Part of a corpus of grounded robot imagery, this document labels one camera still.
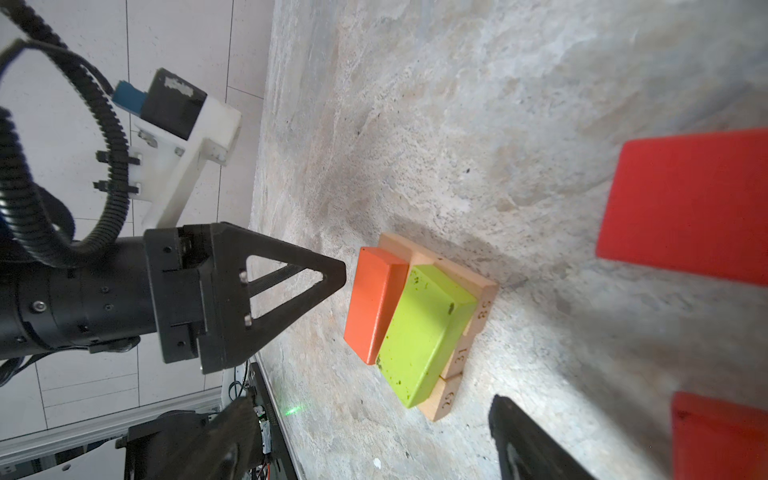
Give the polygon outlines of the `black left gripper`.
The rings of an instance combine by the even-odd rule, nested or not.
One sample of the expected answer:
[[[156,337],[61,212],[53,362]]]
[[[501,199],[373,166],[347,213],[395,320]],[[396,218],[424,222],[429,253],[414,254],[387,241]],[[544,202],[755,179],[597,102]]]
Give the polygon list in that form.
[[[151,333],[167,363],[198,357],[204,374],[246,362],[346,283],[346,264],[229,223],[202,227],[208,258],[183,228],[120,238],[81,268],[1,266],[1,357],[64,350],[124,352]],[[321,279],[255,316],[251,299],[304,272]]]

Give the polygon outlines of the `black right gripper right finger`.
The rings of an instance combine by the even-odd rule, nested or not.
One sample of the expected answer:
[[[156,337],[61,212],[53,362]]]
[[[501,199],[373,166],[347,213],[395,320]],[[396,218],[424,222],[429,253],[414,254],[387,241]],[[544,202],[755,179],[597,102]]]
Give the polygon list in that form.
[[[510,398],[495,395],[488,420],[502,479],[594,479]]]

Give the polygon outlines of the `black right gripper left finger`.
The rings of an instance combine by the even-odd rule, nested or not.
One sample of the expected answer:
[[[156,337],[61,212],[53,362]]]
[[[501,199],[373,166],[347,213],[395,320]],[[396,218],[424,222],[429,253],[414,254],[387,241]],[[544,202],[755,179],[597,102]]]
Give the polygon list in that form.
[[[242,479],[264,461],[253,400],[241,397],[209,417],[174,410],[122,437],[126,479]]]

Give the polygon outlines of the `orange wood block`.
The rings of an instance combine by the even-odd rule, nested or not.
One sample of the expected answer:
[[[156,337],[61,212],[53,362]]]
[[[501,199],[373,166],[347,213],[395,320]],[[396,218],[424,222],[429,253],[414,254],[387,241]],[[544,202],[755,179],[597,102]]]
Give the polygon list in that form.
[[[360,249],[343,338],[373,365],[404,289],[409,264],[378,247]]]

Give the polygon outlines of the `green wood block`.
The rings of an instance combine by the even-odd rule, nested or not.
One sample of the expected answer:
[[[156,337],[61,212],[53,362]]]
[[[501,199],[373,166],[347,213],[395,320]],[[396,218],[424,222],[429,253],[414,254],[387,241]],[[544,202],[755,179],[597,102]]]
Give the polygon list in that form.
[[[375,362],[404,407],[430,397],[477,304],[438,267],[411,268]]]

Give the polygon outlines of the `red arch wood block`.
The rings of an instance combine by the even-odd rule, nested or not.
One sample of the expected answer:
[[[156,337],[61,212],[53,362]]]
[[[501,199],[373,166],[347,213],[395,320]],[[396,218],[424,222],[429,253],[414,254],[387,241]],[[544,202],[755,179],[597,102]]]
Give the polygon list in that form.
[[[596,255],[766,285],[766,129],[626,142]]]

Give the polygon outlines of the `red wood cube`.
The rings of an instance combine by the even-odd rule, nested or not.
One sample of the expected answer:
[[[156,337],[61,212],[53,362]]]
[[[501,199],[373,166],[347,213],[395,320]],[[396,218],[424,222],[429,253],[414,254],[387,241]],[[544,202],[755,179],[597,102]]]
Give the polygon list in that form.
[[[765,479],[767,412],[679,391],[671,404],[675,479]]]

